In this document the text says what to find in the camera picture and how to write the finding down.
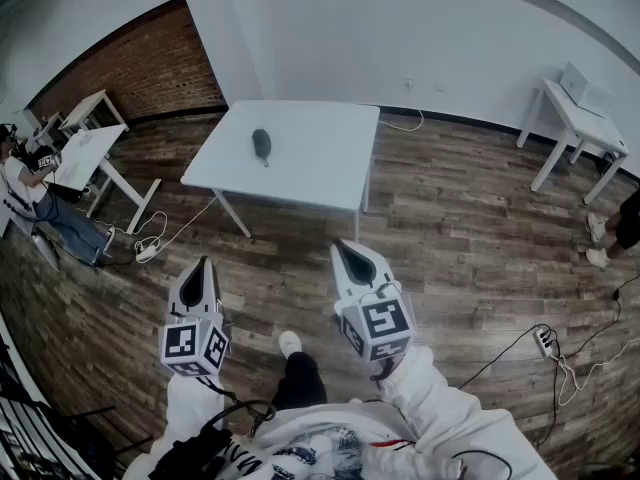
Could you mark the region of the person's left forearm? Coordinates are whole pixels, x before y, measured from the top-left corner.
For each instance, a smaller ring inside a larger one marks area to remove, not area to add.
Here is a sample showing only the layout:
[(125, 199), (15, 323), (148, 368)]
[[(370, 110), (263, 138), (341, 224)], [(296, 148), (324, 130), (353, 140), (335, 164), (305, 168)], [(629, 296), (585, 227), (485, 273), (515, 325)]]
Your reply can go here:
[(185, 441), (224, 409), (224, 397), (198, 379), (175, 374), (168, 383), (165, 436)]

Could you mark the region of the person's white printed shirt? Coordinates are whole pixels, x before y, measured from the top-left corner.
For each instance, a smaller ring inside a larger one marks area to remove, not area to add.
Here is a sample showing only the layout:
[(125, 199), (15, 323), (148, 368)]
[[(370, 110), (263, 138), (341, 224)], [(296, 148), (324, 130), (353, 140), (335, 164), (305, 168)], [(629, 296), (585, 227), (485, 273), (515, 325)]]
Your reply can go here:
[[(483, 415), (468, 443), (428, 453), (391, 404), (284, 411), (249, 441), (232, 436), (215, 480), (557, 480), (507, 412)], [(165, 454), (142, 458), (125, 480), (150, 480)]]

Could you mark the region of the white box on side table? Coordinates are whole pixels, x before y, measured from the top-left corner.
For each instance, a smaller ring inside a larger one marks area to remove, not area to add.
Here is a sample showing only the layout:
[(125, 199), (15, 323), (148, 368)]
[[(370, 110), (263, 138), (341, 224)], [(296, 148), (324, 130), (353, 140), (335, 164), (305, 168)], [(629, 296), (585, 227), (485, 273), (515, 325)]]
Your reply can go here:
[(571, 62), (566, 64), (559, 84), (578, 107), (603, 118), (610, 116), (612, 95), (590, 81)]

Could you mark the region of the black chest device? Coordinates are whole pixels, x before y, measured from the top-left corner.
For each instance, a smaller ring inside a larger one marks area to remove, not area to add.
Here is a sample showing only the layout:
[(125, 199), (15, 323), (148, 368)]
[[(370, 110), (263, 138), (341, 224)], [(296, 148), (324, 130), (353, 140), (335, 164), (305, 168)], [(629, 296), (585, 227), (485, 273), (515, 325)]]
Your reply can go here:
[(150, 480), (215, 480), (225, 465), (221, 453), (232, 433), (206, 424), (197, 436), (175, 441), (149, 474)]

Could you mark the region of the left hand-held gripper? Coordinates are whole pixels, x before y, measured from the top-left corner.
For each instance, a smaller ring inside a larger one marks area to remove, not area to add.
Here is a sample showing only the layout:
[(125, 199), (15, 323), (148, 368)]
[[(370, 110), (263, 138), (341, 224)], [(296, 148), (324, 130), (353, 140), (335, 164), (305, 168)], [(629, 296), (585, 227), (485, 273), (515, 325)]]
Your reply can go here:
[(230, 340), (219, 311), (217, 271), (208, 256), (187, 267), (173, 283), (168, 300), (172, 314), (190, 309), (210, 318), (187, 317), (165, 325), (160, 332), (159, 357), (163, 366), (184, 377), (218, 376)]

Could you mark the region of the white side table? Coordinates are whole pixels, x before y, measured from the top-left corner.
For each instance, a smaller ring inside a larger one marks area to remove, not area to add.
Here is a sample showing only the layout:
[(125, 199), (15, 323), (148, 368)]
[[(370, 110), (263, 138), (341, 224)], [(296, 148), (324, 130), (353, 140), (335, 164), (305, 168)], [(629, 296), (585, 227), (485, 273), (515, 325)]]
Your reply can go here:
[(538, 118), (544, 99), (547, 99), (551, 103), (564, 125), (564, 130), (544, 165), (531, 182), (530, 190), (537, 192), (540, 189), (564, 153), (569, 142), (571, 140), (577, 140), (578, 145), (569, 160), (571, 165), (576, 163), (587, 145), (597, 146), (605, 152), (616, 155), (611, 166), (600, 177), (591, 191), (583, 198), (584, 204), (589, 205), (630, 156), (628, 146), (610, 118), (601, 117), (577, 106), (558, 82), (542, 79), (540, 89), (525, 118), (523, 128), (516, 141), (517, 148), (521, 149), (527, 141), (532, 127)]

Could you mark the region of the white tilted-top table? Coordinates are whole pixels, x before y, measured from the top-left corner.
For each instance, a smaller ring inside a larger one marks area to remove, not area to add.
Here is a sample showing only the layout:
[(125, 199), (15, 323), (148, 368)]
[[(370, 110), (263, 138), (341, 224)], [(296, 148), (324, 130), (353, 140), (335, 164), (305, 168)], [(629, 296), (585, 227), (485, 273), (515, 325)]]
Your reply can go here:
[(136, 206), (125, 233), (133, 235), (162, 180), (156, 178), (145, 195), (141, 195), (110, 163), (107, 158), (111, 147), (125, 132), (125, 125), (114, 125), (91, 130), (79, 130), (61, 151), (61, 163), (47, 180), (58, 186), (81, 191), (89, 186), (95, 198), (87, 210), (91, 217), (104, 193), (111, 185), (117, 186)]

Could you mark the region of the person's right forearm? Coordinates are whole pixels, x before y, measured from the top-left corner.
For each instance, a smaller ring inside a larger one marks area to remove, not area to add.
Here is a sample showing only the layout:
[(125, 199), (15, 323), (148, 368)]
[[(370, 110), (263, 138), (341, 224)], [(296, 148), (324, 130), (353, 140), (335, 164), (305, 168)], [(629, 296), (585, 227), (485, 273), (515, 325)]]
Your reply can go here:
[(431, 453), (454, 450), (486, 422), (478, 398), (448, 385), (433, 365), (426, 346), (413, 346), (381, 381), (384, 401), (396, 407), (418, 438), (417, 447)]

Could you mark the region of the white power strip black plugs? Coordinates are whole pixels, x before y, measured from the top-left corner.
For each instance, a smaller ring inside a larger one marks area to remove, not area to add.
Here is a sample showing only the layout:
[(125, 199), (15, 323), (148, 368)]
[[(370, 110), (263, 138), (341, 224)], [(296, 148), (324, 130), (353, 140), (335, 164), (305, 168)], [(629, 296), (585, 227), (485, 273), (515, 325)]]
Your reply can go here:
[(543, 358), (553, 358), (554, 348), (557, 345), (557, 333), (547, 325), (536, 326), (533, 331), (533, 339)]

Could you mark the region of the person's black trouser leg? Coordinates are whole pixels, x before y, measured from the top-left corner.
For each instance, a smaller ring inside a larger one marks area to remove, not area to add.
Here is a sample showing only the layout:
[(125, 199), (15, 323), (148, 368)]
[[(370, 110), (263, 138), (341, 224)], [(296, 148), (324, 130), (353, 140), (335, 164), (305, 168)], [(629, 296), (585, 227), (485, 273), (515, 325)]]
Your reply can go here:
[(271, 404), (277, 411), (284, 411), (327, 402), (327, 393), (315, 360), (302, 351), (290, 354), (284, 376), (278, 384)]

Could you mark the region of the white square table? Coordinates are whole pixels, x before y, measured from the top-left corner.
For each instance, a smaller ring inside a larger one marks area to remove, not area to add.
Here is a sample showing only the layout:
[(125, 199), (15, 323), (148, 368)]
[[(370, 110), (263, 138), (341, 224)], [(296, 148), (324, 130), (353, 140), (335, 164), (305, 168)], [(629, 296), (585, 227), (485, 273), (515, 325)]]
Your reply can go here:
[[(377, 106), (322, 101), (234, 102), (181, 177), (208, 189), (244, 235), (250, 232), (225, 195), (348, 212), (368, 209), (370, 166), (379, 124)], [(272, 150), (265, 167), (252, 133), (266, 130)]]

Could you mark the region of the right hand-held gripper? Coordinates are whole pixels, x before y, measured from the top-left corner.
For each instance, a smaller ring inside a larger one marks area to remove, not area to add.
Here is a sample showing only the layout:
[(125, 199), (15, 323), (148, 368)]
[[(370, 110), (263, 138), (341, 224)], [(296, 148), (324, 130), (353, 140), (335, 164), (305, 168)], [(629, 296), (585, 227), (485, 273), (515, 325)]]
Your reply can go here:
[[(345, 298), (334, 307), (342, 335), (366, 362), (404, 355), (416, 335), (415, 316), (410, 298), (399, 285), (385, 284), (394, 281), (387, 260), (350, 240), (334, 240), (329, 252), (338, 295)], [(367, 287), (379, 288), (352, 296)]]

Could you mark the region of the black metal rack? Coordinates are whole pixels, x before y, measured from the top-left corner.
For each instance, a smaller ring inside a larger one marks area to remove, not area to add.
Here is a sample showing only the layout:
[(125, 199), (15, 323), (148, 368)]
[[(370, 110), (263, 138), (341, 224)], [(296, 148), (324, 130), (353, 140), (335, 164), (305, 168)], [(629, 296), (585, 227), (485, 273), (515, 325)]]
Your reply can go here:
[(0, 313), (0, 476), (14, 480), (122, 480), (125, 459), (150, 435), (133, 437), (116, 407), (64, 414), (25, 364)]

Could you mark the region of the person's white shoe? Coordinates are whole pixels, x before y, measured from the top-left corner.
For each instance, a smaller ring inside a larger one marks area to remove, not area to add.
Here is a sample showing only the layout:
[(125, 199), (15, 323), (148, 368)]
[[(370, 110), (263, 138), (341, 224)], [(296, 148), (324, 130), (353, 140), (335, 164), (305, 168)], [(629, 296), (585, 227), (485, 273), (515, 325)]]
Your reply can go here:
[(302, 351), (302, 342), (299, 336), (290, 330), (284, 331), (278, 338), (278, 344), (282, 355), (288, 359), (292, 354)]

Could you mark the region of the small white table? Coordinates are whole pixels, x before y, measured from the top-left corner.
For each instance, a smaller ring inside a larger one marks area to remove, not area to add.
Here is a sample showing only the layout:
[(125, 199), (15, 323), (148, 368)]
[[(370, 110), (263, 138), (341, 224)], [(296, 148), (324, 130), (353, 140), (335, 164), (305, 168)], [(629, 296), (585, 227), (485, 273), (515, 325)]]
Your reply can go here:
[(129, 126), (118, 112), (113, 102), (109, 98), (105, 90), (98, 91), (82, 99), (64, 118), (57, 128), (58, 131), (69, 135), (77, 130), (90, 130), (94, 128), (101, 128), (101, 125), (92, 117), (94, 111), (100, 104), (105, 104), (111, 115), (116, 121), (125, 126), (125, 130), (129, 130)]

